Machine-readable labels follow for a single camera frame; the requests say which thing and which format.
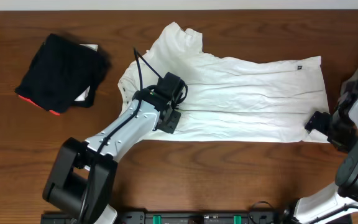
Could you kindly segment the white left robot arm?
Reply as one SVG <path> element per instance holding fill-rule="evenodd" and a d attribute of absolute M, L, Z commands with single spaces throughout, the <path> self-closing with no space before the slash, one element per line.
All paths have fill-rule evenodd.
<path fill-rule="evenodd" d="M 137 91 L 122 115 L 107 128 L 61 146 L 42 193 L 43 199 L 67 213 L 73 223 L 114 223 L 109 204 L 119 161 L 146 134 L 173 133 L 180 119 L 177 105 L 188 90 L 165 91 L 155 85 Z"/>

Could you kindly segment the white Puma t-shirt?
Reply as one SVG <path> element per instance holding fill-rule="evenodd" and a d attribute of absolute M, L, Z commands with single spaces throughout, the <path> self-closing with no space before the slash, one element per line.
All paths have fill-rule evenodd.
<path fill-rule="evenodd" d="M 141 62 L 132 62 L 118 81 L 123 108 L 141 86 L 166 73 L 188 86 L 181 118 L 172 134 L 148 133 L 164 141 L 319 142 L 307 131 L 315 111 L 327 112 L 321 57 L 254 63 L 203 52 L 203 36 L 171 23 Z"/>

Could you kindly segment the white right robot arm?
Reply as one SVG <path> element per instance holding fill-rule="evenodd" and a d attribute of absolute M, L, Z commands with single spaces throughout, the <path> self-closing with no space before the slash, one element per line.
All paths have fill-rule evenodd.
<path fill-rule="evenodd" d="M 358 130 L 358 99 L 349 113 Z M 351 224 L 352 213 L 358 213 L 358 141 L 339 166 L 335 181 L 319 192 L 299 199 L 288 217 L 288 223 Z"/>

